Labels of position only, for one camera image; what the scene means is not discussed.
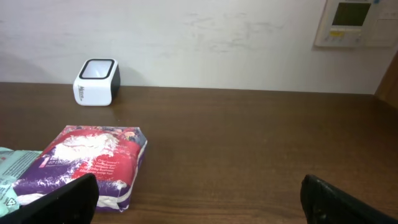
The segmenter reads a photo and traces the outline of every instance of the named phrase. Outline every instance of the wipes package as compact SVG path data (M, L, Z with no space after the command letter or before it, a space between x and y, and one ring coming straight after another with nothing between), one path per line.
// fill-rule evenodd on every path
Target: wipes package
M139 128L67 126L14 182L27 205L86 173L96 176L97 211L124 211L147 140Z
M0 217L19 208L11 185L40 155L40 151L13 151L0 147Z

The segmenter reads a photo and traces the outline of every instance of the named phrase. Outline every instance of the white device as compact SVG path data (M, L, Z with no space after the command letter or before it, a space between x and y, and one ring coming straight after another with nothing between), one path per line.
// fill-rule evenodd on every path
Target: white device
M384 21L388 1L327 0L315 45L319 47L391 46L398 32L398 20Z
M75 100L83 106L108 106L120 87L119 65L115 59L87 60L73 83Z

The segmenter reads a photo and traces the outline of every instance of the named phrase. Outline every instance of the brown wooden surface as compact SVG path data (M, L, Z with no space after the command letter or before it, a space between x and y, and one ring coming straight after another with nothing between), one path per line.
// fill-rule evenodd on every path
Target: brown wooden surface
M376 96L380 100L398 108L398 53L384 75L377 89Z
M93 223L306 223L305 174L398 218L398 113L368 95L122 87L109 107L71 85L0 83L0 145L44 149L67 124L140 126L128 211Z

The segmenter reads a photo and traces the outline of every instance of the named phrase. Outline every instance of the red and purple package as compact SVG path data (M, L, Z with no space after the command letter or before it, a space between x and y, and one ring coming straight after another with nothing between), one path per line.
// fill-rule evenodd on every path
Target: red and purple package
M97 211L123 212L146 144L139 128L67 126L13 184L18 202L27 205L93 173L99 188Z

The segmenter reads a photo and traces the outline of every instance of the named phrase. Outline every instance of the yellow label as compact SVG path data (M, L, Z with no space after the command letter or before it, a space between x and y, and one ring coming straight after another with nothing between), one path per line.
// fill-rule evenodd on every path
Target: yellow label
M330 31L330 36L331 36L331 37L343 37L343 36L344 36L344 32L340 32L340 31Z

